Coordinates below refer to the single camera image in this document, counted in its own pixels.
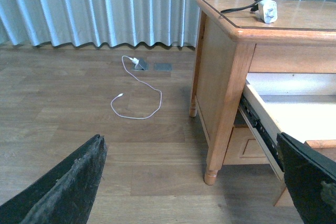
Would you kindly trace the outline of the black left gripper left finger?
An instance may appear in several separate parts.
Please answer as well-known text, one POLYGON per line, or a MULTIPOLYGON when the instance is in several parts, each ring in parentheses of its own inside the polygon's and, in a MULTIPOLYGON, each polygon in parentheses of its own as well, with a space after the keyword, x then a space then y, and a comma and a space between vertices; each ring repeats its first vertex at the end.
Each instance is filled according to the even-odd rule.
POLYGON ((106 162, 97 134, 1 205, 1 223, 87 223, 106 162))

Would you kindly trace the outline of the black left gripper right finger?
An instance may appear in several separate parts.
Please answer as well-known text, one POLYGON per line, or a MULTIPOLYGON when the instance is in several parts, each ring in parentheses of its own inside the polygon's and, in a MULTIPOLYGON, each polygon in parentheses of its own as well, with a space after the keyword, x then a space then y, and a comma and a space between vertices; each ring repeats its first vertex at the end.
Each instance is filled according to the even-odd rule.
POLYGON ((335 161, 286 133, 277 134, 284 179, 304 223, 335 223, 335 161))

